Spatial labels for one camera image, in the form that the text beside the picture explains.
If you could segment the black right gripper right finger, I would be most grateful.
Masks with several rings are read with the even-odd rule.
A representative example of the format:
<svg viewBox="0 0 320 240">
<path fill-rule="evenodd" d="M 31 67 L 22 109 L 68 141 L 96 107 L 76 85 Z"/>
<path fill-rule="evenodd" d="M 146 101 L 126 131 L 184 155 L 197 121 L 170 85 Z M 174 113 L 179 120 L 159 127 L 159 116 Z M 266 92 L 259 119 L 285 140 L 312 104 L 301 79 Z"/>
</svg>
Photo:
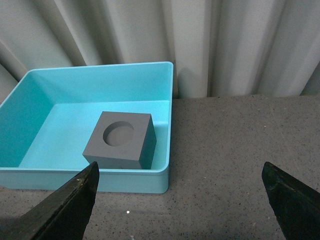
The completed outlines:
<svg viewBox="0 0 320 240">
<path fill-rule="evenodd" d="M 287 240 L 320 238 L 320 193 L 265 162 L 261 177 L 276 220 Z"/>
</svg>

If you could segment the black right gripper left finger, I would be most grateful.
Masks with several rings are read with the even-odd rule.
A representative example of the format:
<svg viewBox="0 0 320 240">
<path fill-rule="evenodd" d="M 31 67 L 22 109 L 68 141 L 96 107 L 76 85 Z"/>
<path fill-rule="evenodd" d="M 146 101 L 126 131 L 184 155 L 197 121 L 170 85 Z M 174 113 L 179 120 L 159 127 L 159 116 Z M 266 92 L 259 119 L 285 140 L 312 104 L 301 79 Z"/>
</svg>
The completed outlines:
<svg viewBox="0 0 320 240">
<path fill-rule="evenodd" d="M 2 240 L 81 240 L 95 204 L 100 172 L 91 163 L 0 233 Z"/>
</svg>

